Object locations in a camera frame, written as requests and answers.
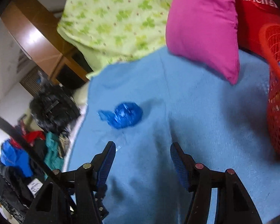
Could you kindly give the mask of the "green clover quilt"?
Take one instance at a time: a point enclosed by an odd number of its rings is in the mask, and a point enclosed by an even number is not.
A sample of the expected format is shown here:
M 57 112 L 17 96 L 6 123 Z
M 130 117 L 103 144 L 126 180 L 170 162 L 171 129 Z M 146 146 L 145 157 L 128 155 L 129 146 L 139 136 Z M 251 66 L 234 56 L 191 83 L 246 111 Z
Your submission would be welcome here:
M 67 0 L 59 35 L 84 56 L 91 78 L 104 67 L 141 59 L 165 46 L 172 0 Z

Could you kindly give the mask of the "teal garment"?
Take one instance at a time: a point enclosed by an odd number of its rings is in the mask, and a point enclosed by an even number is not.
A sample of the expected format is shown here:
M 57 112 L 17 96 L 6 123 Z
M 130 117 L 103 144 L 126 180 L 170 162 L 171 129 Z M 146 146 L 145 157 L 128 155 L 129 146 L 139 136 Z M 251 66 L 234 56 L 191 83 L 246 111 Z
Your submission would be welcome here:
M 69 148 L 69 139 L 66 135 L 55 135 L 54 133 L 48 132 L 46 134 L 46 147 L 47 154 L 44 162 L 51 169 L 62 170 L 64 165 L 64 158 Z

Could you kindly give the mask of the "red gift bag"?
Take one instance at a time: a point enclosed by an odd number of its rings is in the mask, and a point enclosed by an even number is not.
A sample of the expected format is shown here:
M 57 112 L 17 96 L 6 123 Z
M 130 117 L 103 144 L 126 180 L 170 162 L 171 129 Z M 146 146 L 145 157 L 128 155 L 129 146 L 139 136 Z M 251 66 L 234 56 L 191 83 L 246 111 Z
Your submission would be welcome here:
M 273 0 L 235 0 L 238 45 L 264 57 L 259 31 L 266 24 L 280 25 L 280 9 Z

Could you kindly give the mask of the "magenta pillow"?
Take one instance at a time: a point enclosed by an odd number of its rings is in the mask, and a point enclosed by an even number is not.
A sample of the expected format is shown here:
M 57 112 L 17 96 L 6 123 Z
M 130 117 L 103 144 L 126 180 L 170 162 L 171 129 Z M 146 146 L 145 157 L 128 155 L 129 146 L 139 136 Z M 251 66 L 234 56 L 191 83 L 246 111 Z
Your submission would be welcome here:
M 201 62 L 236 84 L 240 62 L 235 0 L 173 0 L 166 45 L 177 56 Z

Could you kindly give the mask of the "bright blue garment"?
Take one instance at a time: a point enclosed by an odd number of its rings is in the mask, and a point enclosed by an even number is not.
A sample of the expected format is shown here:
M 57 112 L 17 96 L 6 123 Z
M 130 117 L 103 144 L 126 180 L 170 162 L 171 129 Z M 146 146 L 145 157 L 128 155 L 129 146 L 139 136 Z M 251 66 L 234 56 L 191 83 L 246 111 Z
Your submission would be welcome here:
M 1 144 L 0 161 L 5 166 L 11 166 L 19 170 L 25 178 L 33 176 L 28 153 L 23 149 L 15 148 L 10 140 Z

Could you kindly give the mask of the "red plastic mesh basket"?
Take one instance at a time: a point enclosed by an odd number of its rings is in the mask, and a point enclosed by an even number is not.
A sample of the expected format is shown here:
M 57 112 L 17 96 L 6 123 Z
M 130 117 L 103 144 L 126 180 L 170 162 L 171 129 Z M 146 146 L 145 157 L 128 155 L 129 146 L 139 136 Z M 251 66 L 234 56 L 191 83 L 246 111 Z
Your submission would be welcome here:
M 267 126 L 271 144 L 280 160 L 280 25 L 264 25 L 259 37 L 270 73 Z

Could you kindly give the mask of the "wooden bed frame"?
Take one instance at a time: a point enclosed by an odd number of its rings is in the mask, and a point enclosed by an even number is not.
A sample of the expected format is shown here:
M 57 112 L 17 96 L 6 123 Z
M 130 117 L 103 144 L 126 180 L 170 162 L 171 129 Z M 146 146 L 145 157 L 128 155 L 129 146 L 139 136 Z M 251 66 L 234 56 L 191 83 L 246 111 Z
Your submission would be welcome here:
M 12 0 L 1 19 L 52 83 L 75 88 L 88 81 L 86 70 L 73 59 L 78 50 L 58 34 L 58 19 L 38 0 Z

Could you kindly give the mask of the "red garment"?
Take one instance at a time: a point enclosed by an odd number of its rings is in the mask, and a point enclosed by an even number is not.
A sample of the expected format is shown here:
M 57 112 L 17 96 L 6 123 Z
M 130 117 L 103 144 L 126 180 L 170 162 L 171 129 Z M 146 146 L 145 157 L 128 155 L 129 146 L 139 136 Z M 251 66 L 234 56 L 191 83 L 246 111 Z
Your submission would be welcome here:
M 36 140 L 45 140 L 46 136 L 43 131 L 26 131 L 23 133 L 23 138 L 29 145 L 33 146 Z

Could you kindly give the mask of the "blue plastic bag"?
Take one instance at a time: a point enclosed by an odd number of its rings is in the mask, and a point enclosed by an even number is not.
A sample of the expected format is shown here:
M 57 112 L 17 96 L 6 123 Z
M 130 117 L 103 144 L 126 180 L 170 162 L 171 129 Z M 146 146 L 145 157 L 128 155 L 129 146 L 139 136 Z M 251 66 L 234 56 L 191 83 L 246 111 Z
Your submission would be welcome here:
M 97 114 L 109 126 L 122 129 L 138 124 L 143 117 L 143 109 L 134 102 L 124 102 L 116 106 L 113 111 L 99 110 Z

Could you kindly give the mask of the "blue bed blanket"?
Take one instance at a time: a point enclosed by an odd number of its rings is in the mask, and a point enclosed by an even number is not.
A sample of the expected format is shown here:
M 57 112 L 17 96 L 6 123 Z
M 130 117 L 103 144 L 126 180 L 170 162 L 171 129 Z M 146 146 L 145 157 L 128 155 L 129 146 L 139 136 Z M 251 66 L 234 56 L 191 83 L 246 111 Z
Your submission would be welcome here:
M 90 162 L 109 141 L 116 144 L 105 223 L 183 223 L 192 196 L 178 181 L 173 142 L 209 169 L 234 169 L 264 223 L 280 215 L 280 162 L 267 132 L 269 67 L 248 53 L 239 56 L 235 85 L 167 48 L 109 65 L 90 80 L 67 168 Z M 143 109 L 135 126 L 115 129 L 97 114 L 124 102 Z

